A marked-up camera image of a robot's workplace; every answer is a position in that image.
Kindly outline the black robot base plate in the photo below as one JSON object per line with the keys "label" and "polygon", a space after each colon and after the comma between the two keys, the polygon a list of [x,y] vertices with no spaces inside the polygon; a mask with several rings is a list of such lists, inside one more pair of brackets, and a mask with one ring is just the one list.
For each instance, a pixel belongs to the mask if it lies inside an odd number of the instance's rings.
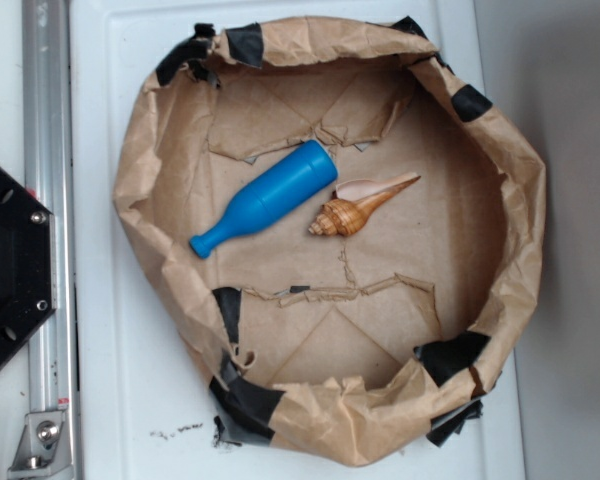
{"label": "black robot base plate", "polygon": [[0,370],[55,311],[53,220],[0,167]]}

